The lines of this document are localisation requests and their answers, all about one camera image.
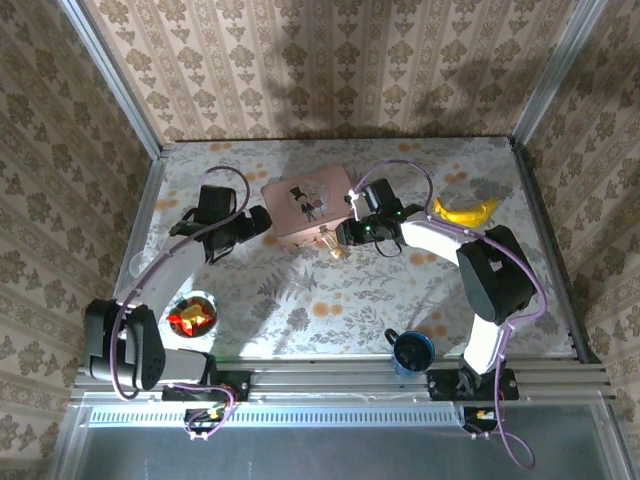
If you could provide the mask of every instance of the patterned wallpaper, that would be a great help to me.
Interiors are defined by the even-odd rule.
[[[609,1],[528,147],[640,453],[640,2]]]
[[[40,478],[149,159],[54,1],[0,2],[0,478]]]
[[[164,142],[507,135],[576,0],[85,0]]]

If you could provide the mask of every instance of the purple cable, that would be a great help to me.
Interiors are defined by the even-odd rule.
[[[427,182],[429,182],[429,195],[427,195],[427,201],[424,204],[424,210],[426,212],[427,211],[427,207],[429,207],[429,204],[431,203],[431,197],[433,196],[433,182],[431,181],[431,176],[424,169],[424,167],[422,165],[416,163],[416,162],[412,162],[411,160],[393,159],[393,160],[385,160],[383,162],[378,163],[371,170],[369,170],[367,173],[365,173],[364,177],[362,177],[360,179],[360,181],[355,186],[353,191],[355,193],[360,192],[360,189],[364,185],[364,182],[367,180],[367,178],[369,178],[369,176],[373,172],[375,172],[376,170],[379,170],[380,168],[382,168],[382,167],[384,167],[386,165],[391,165],[392,163],[401,163],[401,164],[404,164],[404,165],[411,165],[412,167],[417,168],[418,170],[420,170],[422,172],[422,174],[427,178]]]
[[[470,230],[469,228],[462,227],[460,225],[456,225],[454,223],[449,223],[449,222],[442,221],[442,220],[440,220],[438,218],[435,218],[433,215],[431,215],[429,213],[429,211],[428,211],[429,203],[431,202],[431,197],[433,195],[433,182],[431,181],[431,177],[429,176],[427,171],[422,166],[418,165],[416,162],[412,162],[412,161],[409,161],[409,160],[386,160],[384,162],[380,162],[379,164],[375,165],[371,170],[369,170],[369,172],[366,173],[364,175],[364,177],[362,177],[360,182],[358,182],[358,184],[354,188],[354,191],[358,192],[360,190],[360,188],[362,188],[362,185],[364,184],[366,179],[374,171],[376,171],[379,168],[381,168],[382,166],[388,165],[390,163],[404,163],[404,164],[407,164],[407,165],[411,165],[411,166],[417,168],[418,170],[420,170],[424,174],[424,176],[427,177],[427,181],[429,182],[430,189],[429,189],[429,195],[427,196],[427,201],[426,201],[426,203],[424,205],[424,213],[429,216],[430,223],[432,225],[434,225],[434,226],[436,226],[438,228],[441,228],[442,230],[451,232],[451,233],[463,234],[463,235],[467,235],[467,236],[470,236],[470,237],[478,239],[478,240],[482,240],[487,245],[495,248],[499,252],[502,252],[510,260],[512,260],[516,265],[518,265],[518,267],[525,273],[525,275],[527,275],[527,277],[529,278],[531,283],[533,283],[538,295],[540,296],[541,305],[540,305],[540,308],[538,309],[538,311],[536,311],[535,313],[532,313],[532,314],[520,315],[518,317],[515,317],[515,318],[510,319],[510,320],[507,321],[507,328],[505,328],[504,334],[503,334],[502,338],[500,339],[500,343],[498,345],[498,351],[497,351],[498,361],[496,363],[495,382],[494,382],[494,389],[493,389],[494,407],[495,407],[495,410],[496,410],[496,418],[497,418],[497,423],[498,423],[498,432],[494,432],[493,434],[495,434],[495,435],[499,434],[500,435],[500,437],[502,438],[502,443],[504,444],[504,448],[507,451],[507,454],[509,455],[509,457],[511,457],[511,460],[513,460],[513,462],[516,465],[518,465],[520,468],[523,468],[525,470],[533,470],[533,468],[536,465],[536,457],[535,457],[535,455],[533,453],[533,450],[531,450],[531,447],[529,445],[527,445],[527,443],[524,440],[522,440],[520,437],[518,437],[517,435],[514,435],[514,434],[512,434],[510,432],[506,432],[504,430],[504,425],[502,423],[502,416],[500,415],[500,376],[502,374],[502,360],[504,360],[504,358],[505,358],[505,352],[506,352],[506,349],[507,349],[507,344],[509,343],[509,339],[511,338],[511,332],[515,328],[515,324],[523,322],[523,321],[533,321],[533,320],[536,320],[536,319],[540,318],[542,315],[544,315],[544,313],[547,311],[547,306],[548,306],[547,295],[545,294],[544,289],[542,288],[542,285],[540,284],[540,281],[536,277],[535,273],[531,270],[531,268],[525,262],[523,262],[511,250],[509,250],[508,248],[506,248],[503,245],[499,244],[498,242],[496,242],[496,241],[494,241],[494,240],[492,240],[490,238],[487,238],[485,235],[482,235],[481,233],[475,232],[473,230]],[[531,459],[531,463],[529,465],[524,465],[522,462],[520,462],[516,458],[516,456],[514,455],[513,451],[511,450],[511,447],[509,446],[509,442],[507,440],[507,437],[513,438],[514,440],[516,440],[526,450],[526,452],[529,455],[529,458]]]
[[[213,390],[213,391],[216,391],[216,392],[223,392],[223,393],[227,394],[227,398],[229,399],[229,406],[225,409],[224,416],[222,417],[222,420],[220,420],[218,425],[213,427],[208,432],[203,432],[202,433],[202,438],[204,440],[208,439],[211,435],[213,435],[218,430],[220,430],[222,428],[222,426],[227,422],[227,420],[229,420],[229,418],[231,418],[231,414],[233,413],[233,409],[234,409],[234,406],[235,406],[235,399],[233,398],[233,393],[231,393],[228,389],[226,389],[224,387],[219,387],[219,386],[216,386],[216,385],[196,386],[196,385],[188,385],[186,383],[174,383],[173,386],[176,387],[176,388],[181,388],[183,390],[189,390],[191,392],[206,392],[206,391],[212,391]],[[186,430],[187,430],[187,433],[189,433],[189,434],[191,434],[193,432],[193,430],[191,429],[191,425],[193,425],[193,423],[194,423],[193,419],[196,418],[196,417],[197,417],[197,415],[194,415],[192,417],[192,419],[189,420],[189,423],[187,424]]]
[[[116,348],[118,346],[118,333],[120,331],[120,325],[122,324],[122,318],[124,317],[127,307],[133,301],[133,299],[138,296],[138,293],[140,292],[140,290],[144,288],[144,286],[149,282],[149,280],[151,280],[151,278],[153,278],[153,276],[164,264],[164,262],[166,262],[169,258],[171,258],[178,250],[180,250],[187,243],[193,241],[195,238],[199,237],[200,235],[210,232],[211,230],[215,230],[216,228],[219,228],[222,225],[225,225],[231,222],[236,217],[238,217],[238,215],[242,213],[242,211],[247,207],[247,204],[249,203],[249,195],[250,195],[249,181],[247,180],[247,177],[245,177],[242,174],[242,172],[236,168],[222,166],[222,165],[209,168],[208,170],[205,170],[204,173],[200,176],[199,185],[202,186],[202,183],[204,182],[204,178],[209,173],[214,172],[216,170],[230,170],[233,173],[240,176],[240,178],[244,182],[244,186],[247,191],[246,196],[244,198],[244,202],[236,212],[232,213],[224,220],[221,220],[218,223],[214,223],[213,225],[209,225],[201,230],[198,230],[194,234],[184,238],[183,240],[176,243],[173,247],[171,247],[169,251],[167,253],[164,253],[162,257],[160,257],[160,259],[151,268],[149,268],[149,270],[142,276],[142,278],[140,278],[140,280],[135,285],[135,287],[131,289],[131,292],[129,293],[125,301],[122,303],[122,306],[118,309],[118,312],[116,313],[116,318],[113,322],[113,329],[111,330],[111,338],[109,342],[109,348],[110,348],[109,369],[111,370],[111,384],[113,385],[113,389],[115,390],[116,394],[121,400],[124,400],[124,401],[133,400],[138,396],[138,393],[139,393],[139,390],[137,388],[134,389],[133,393],[131,393],[130,395],[124,393],[124,390],[122,389],[122,385],[120,385],[120,380],[118,379],[118,362],[116,361]]]

